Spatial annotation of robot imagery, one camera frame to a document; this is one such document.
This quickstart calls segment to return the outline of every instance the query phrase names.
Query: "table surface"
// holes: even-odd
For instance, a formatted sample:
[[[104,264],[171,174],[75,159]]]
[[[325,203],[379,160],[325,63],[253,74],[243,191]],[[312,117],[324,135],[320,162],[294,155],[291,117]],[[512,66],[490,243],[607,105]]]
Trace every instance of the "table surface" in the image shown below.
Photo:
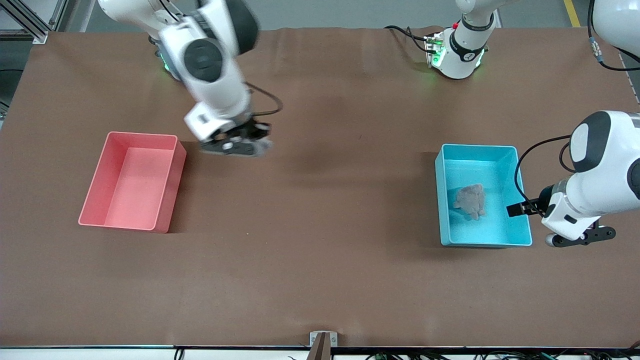
[[[639,109],[584,29],[497,29],[490,45],[453,81],[387,30],[263,32],[239,63],[285,110],[275,147],[247,159],[198,152],[181,120],[194,102],[145,35],[50,34],[0,132],[0,345],[294,345],[317,329],[345,346],[630,345],[637,213],[605,217],[618,237],[588,247],[546,246],[536,218],[532,247],[440,244],[443,143],[522,152]],[[77,224],[109,131],[183,141],[169,234]],[[532,196],[566,176],[561,146],[525,160]]]

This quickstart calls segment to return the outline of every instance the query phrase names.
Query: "plush toy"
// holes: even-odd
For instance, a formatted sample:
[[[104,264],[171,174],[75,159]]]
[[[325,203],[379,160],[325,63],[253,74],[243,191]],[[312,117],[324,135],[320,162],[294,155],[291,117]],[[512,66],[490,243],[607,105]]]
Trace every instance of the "plush toy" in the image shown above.
[[[480,216],[485,216],[484,210],[484,188],[482,184],[466,186],[456,194],[456,202],[453,207],[461,209],[474,220],[479,220]]]

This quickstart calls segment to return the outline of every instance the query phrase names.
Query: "yellow floor line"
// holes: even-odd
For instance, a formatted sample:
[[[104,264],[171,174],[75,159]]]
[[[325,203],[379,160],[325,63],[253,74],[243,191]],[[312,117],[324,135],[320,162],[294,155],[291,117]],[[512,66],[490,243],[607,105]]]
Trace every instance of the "yellow floor line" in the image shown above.
[[[574,28],[580,27],[580,20],[578,20],[578,14],[575,13],[575,7],[573,6],[572,0],[564,0],[564,7],[566,8],[566,13],[569,14],[569,20],[571,21],[571,26]]]

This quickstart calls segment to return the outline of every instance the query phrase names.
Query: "blue plastic bin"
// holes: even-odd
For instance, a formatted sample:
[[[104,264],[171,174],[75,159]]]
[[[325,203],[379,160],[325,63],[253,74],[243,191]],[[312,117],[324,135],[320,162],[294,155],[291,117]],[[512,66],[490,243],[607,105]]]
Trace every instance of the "blue plastic bin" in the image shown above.
[[[530,246],[526,216],[509,218],[506,206],[522,201],[513,183],[518,151],[513,146],[456,145],[446,143],[436,158],[440,237],[445,246]],[[522,178],[518,173],[518,183]],[[479,220],[454,209],[456,194],[465,186],[482,184],[486,216]]]

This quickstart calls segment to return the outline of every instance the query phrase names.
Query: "green led light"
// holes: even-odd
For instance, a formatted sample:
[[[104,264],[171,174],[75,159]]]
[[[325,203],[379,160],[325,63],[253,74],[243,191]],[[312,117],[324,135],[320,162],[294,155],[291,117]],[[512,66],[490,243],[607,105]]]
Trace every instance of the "green led light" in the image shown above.
[[[444,47],[442,47],[437,54],[433,55],[432,65],[435,67],[439,67],[440,64],[442,64],[442,59],[444,59],[444,55],[445,55],[445,51],[444,51]]]
[[[160,59],[162,59],[162,63],[164,64],[164,68],[168,71],[171,72],[171,70],[169,70],[169,65],[166,64],[166,61],[164,60],[164,56],[162,56],[162,53],[160,53]]]
[[[482,55],[484,55],[484,50],[482,50],[480,52],[480,55],[478,55],[478,61],[476,62],[476,67],[480,66],[480,61],[482,61]]]

